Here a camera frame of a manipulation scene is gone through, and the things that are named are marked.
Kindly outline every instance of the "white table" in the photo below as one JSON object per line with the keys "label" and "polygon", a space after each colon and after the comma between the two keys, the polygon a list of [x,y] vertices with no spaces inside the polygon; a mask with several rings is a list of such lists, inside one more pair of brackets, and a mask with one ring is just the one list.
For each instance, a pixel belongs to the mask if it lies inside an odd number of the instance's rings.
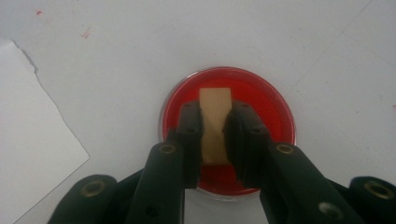
{"label": "white table", "polygon": [[[297,145],[328,178],[396,184],[396,4],[343,1],[0,2],[0,36],[25,51],[90,159],[17,221],[44,223],[82,177],[118,180],[159,141],[166,95],[229,65],[285,97]],[[265,223],[258,198],[188,190],[185,223]]]}

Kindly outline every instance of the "red circular container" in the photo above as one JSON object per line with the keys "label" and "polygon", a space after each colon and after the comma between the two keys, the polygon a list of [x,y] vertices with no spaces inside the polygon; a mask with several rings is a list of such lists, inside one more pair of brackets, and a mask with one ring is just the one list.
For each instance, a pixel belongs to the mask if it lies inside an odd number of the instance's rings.
{"label": "red circular container", "polygon": [[[293,117],[280,93],[263,78],[233,67],[215,67],[194,73],[174,88],[163,109],[163,139],[166,139],[170,128],[177,127],[180,107],[188,101],[199,100],[201,88],[230,88],[233,100],[246,102],[255,109],[274,141],[295,143]],[[223,196],[240,196],[258,191],[243,188],[236,181],[231,165],[202,166],[198,187]]]}

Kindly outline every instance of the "rectangular wooden block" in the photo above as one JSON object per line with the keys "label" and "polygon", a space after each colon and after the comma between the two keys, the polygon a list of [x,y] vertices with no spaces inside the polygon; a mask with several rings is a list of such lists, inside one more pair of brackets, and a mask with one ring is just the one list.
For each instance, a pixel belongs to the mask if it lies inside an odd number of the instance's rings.
{"label": "rectangular wooden block", "polygon": [[229,88],[203,88],[199,95],[204,120],[202,156],[204,164],[228,164],[222,129],[232,108]]}

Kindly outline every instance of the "red stain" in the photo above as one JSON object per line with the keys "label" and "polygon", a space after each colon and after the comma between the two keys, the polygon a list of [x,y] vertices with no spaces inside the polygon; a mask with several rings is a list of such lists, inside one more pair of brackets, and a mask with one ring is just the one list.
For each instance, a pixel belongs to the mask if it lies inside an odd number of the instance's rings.
{"label": "red stain", "polygon": [[86,38],[88,38],[88,36],[90,36],[90,33],[91,33],[91,26],[88,27],[88,29],[84,33],[82,33],[82,35],[80,35],[80,36],[86,39]]}

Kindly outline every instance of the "sheet of paper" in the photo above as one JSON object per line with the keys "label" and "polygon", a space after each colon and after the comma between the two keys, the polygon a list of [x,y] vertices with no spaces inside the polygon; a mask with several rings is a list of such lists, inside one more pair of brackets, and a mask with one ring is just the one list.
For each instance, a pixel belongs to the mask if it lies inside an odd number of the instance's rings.
{"label": "sheet of paper", "polygon": [[88,158],[34,67],[0,38],[0,222],[15,222]]}

